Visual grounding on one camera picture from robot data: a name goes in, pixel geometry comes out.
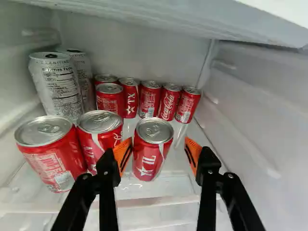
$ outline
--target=silver soda can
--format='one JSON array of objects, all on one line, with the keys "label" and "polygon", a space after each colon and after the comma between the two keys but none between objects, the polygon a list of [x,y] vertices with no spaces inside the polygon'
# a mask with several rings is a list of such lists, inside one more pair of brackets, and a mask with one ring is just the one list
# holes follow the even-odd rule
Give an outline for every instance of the silver soda can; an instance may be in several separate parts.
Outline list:
[{"label": "silver soda can", "polygon": [[91,63],[86,53],[78,49],[58,48],[58,52],[68,54],[73,59],[78,74],[83,107],[86,112],[96,109],[94,88],[92,85]]},{"label": "silver soda can", "polygon": [[67,116],[74,123],[83,114],[76,70],[67,54],[30,54],[29,71],[46,114]]}]

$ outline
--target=pull tab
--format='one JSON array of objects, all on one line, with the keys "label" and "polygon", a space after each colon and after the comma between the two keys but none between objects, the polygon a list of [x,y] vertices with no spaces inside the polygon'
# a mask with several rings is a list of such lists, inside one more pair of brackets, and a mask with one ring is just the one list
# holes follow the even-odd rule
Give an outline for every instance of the pull tab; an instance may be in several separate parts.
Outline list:
[{"label": "pull tab", "polygon": [[110,118],[109,113],[103,113],[102,115],[97,115],[93,118],[93,121],[96,123],[105,122]]},{"label": "pull tab", "polygon": [[38,127],[38,131],[53,135],[53,134],[56,134],[60,131],[60,127],[54,126],[54,125],[51,125],[51,124],[44,124],[44,125]]},{"label": "pull tab", "polygon": [[194,92],[195,92],[195,89],[187,89],[187,91],[188,91],[189,93],[194,93]]},{"label": "pull tab", "polygon": [[45,57],[46,58],[58,58],[56,54],[46,54]]},{"label": "pull tab", "polygon": [[159,133],[159,126],[158,125],[153,125],[152,128],[147,128],[145,133],[148,135],[148,136],[155,136]]},{"label": "pull tab", "polygon": [[70,49],[67,49],[68,52],[73,52],[73,53],[81,53],[80,50],[70,50]]},{"label": "pull tab", "polygon": [[150,85],[151,87],[154,87],[154,88],[157,88],[157,87],[158,87],[158,85],[157,85],[154,81],[150,81],[150,82],[149,82],[149,85]]}]

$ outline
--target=white plastic wall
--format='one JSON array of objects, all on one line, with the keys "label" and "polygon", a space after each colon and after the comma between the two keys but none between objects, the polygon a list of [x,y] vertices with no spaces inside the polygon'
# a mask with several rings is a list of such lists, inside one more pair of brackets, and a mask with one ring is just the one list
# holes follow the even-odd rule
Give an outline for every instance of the white plastic wall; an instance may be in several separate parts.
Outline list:
[{"label": "white plastic wall", "polygon": [[58,42],[51,10],[19,3],[0,3],[0,185],[24,161],[13,138],[17,121],[43,115],[29,74],[28,55]]},{"label": "white plastic wall", "polygon": [[196,85],[209,39],[58,11],[54,25],[67,47],[84,49],[94,73]]},{"label": "white plastic wall", "polygon": [[221,43],[196,118],[268,231],[308,229],[308,57]]}]

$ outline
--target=refrigerator wall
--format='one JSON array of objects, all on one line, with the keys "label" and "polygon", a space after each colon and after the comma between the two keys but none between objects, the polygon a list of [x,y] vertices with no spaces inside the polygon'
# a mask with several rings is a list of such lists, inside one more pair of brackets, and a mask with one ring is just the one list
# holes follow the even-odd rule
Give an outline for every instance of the refrigerator wall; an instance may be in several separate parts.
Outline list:
[{"label": "refrigerator wall", "polygon": [[267,230],[307,230],[307,56],[224,43],[196,118]]},{"label": "refrigerator wall", "polygon": [[45,114],[27,66],[29,53],[59,43],[51,17],[48,9],[0,3],[0,184],[24,161],[13,139],[17,125],[29,112]]},{"label": "refrigerator wall", "polygon": [[[202,2],[183,2],[178,8],[171,2],[152,5],[142,1],[30,3],[57,10],[0,3],[0,199],[1,203],[15,202],[13,206],[0,206],[0,227],[48,230],[63,202],[63,198],[48,194],[33,171],[23,165],[13,139],[20,123],[44,114],[27,70],[28,54],[62,43],[84,49],[94,73],[202,87],[204,96],[195,116],[198,124],[194,120],[186,134],[201,145],[213,145],[226,167],[240,176],[267,230],[308,229],[308,187],[304,178],[308,149],[307,57],[296,50],[277,51],[212,39],[301,47],[308,37],[305,28],[236,2],[228,17],[225,11],[218,14],[218,7],[207,8],[206,20],[201,16],[206,6]],[[242,11],[246,12],[243,17],[228,22],[234,19],[229,16]],[[244,21],[247,15],[251,21]],[[174,151],[167,166],[176,172],[185,161]],[[157,196],[155,201],[146,198],[141,203],[123,198],[118,204],[125,230],[193,230],[199,191],[195,185],[187,185],[191,188],[184,197]],[[137,202],[144,210],[134,207]],[[219,213],[218,223],[230,228],[229,223],[225,225],[228,218],[219,198],[218,204],[224,211]],[[144,217],[142,223],[137,215],[132,216],[145,211],[153,215],[152,220]],[[88,224],[96,220],[94,208]]]},{"label": "refrigerator wall", "polygon": [[196,85],[210,43],[208,38],[64,11],[55,11],[53,24],[63,45],[89,54],[94,73],[142,80]]}]

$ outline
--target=star logo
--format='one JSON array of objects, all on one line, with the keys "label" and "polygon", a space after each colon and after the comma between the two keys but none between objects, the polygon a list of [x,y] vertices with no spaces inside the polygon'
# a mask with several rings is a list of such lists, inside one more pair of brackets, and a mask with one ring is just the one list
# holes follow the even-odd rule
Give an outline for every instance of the star logo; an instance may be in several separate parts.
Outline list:
[{"label": "star logo", "polygon": [[146,175],[146,176],[152,176],[152,175],[153,175],[153,174],[152,174],[153,170],[146,170],[146,169],[144,168],[144,166],[142,166],[142,169],[139,169],[139,168],[137,168],[137,167],[136,167],[136,169],[138,169],[138,171],[141,173],[141,176],[144,176],[144,175]]},{"label": "star logo", "polygon": [[135,112],[134,109],[135,109],[135,107],[128,106],[128,108],[126,109],[127,114],[130,114],[131,112]]}]

